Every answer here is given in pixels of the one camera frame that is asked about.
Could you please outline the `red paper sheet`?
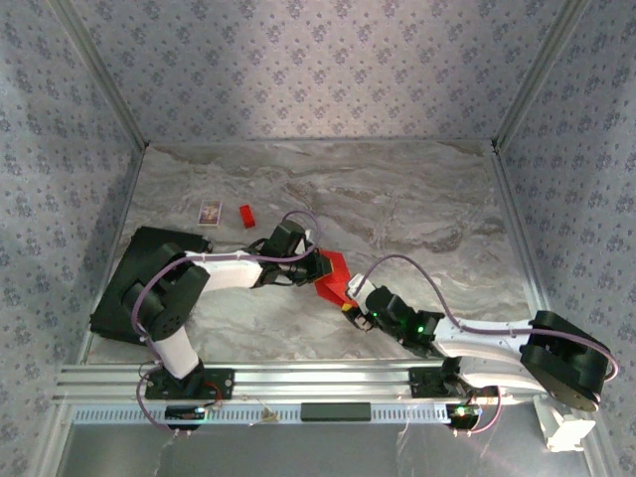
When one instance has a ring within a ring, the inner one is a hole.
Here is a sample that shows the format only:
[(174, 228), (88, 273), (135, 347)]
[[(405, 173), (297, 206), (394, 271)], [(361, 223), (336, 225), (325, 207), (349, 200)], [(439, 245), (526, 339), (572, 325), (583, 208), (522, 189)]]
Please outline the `red paper sheet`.
[(357, 302), (346, 294), (352, 275), (344, 254), (326, 249), (322, 249), (321, 254), (329, 259), (332, 271), (314, 282), (317, 294), (339, 307), (356, 306)]

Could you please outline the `black rectangular bar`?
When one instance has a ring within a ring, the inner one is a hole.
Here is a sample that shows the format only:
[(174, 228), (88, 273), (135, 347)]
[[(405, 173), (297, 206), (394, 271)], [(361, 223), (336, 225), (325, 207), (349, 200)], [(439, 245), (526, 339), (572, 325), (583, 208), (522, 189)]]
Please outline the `black rectangular bar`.
[(304, 402), (300, 408), (302, 422), (369, 422), (369, 402)]

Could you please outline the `small picture card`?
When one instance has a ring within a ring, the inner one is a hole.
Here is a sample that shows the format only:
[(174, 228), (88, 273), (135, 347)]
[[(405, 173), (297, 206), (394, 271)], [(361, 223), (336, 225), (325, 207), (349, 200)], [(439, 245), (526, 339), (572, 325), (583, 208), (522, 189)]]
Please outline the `small picture card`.
[(201, 227), (217, 227), (223, 208), (222, 201), (204, 200), (198, 213), (197, 224)]

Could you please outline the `black mat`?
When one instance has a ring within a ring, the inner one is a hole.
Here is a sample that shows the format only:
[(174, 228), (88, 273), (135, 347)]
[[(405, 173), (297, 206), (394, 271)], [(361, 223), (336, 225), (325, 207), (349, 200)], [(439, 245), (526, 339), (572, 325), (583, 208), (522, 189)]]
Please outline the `black mat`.
[[(212, 243), (201, 235), (137, 229), (90, 316), (91, 331), (107, 339), (139, 344), (131, 315), (147, 282), (187, 251), (198, 254), (212, 250)], [(138, 325), (156, 341), (167, 338), (185, 324), (208, 278), (205, 270), (191, 261), (172, 268), (145, 296)]]

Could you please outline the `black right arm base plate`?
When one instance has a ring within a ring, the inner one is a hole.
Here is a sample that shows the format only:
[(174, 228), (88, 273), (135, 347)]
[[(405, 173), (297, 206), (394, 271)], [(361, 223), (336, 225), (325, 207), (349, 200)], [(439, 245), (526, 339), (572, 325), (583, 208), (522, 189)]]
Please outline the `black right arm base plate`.
[(410, 368), (408, 385), (413, 398), (495, 398), (494, 387), (476, 388), (441, 368)]

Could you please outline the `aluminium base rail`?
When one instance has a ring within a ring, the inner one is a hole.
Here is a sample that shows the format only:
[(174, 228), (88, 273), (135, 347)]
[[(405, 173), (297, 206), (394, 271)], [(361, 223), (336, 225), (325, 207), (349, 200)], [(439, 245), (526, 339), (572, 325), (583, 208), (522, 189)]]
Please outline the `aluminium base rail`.
[[(440, 364), (440, 361), (414, 360), (305, 361), (220, 363), (208, 364), (206, 369), (235, 371), (231, 398), (235, 400), (393, 400), (415, 398), (410, 395), (408, 385), (410, 368)], [(149, 366), (133, 364), (66, 366), (58, 374), (53, 399), (63, 403), (133, 403), (136, 397), (145, 398), (153, 372), (156, 371)], [(506, 402), (523, 401), (540, 394), (513, 389), (501, 392)]]

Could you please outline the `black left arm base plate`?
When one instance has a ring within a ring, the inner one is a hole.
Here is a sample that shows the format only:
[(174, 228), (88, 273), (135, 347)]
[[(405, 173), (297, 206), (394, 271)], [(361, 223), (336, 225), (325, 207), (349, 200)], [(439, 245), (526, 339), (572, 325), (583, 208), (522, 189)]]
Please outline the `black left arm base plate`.
[(182, 380), (161, 369), (150, 375), (151, 386), (146, 388), (144, 397), (149, 400), (227, 400), (232, 398), (234, 381), (232, 369), (203, 369)]

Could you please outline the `aluminium table side rail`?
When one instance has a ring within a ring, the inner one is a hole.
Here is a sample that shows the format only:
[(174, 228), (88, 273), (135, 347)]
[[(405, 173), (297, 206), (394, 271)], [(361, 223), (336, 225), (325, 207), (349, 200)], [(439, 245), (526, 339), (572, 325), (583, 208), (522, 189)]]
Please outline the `aluminium table side rail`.
[(83, 258), (82, 279), (90, 292), (91, 302), (81, 314), (83, 324), (81, 343), (76, 359), (78, 365), (84, 365), (93, 340), (90, 329), (90, 316), (96, 309), (101, 296), (116, 268), (117, 247), (119, 245), (125, 220), (143, 162), (145, 148), (133, 150), (126, 173), (108, 187), (106, 203), (95, 223), (88, 249)]
[(534, 317), (540, 310), (552, 309), (550, 299), (505, 163), (495, 145), (492, 146), (492, 150), (491, 164), (496, 195), (500, 202), (516, 264), (522, 277), (530, 315)]

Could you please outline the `white plastic bracket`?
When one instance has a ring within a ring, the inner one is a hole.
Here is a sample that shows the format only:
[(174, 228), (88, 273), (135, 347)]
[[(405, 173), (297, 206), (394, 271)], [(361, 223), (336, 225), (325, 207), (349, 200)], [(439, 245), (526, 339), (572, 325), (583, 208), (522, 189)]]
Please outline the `white plastic bracket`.
[(595, 426), (593, 419), (561, 414), (547, 397), (533, 397), (533, 405), (549, 452), (582, 452), (581, 441)]

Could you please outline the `aluminium frame post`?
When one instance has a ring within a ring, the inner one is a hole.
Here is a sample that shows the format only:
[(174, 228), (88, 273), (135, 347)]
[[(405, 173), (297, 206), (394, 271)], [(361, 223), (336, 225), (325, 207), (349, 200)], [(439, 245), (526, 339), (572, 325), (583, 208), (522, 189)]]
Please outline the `aluminium frame post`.
[(520, 87), (492, 138), (496, 153), (501, 154), (506, 150), (521, 126), (590, 1), (563, 0), (536, 57), (523, 76)]
[(124, 134), (136, 150), (144, 151), (146, 141), (143, 133), (72, 1), (47, 0), (47, 2), (64, 27)]

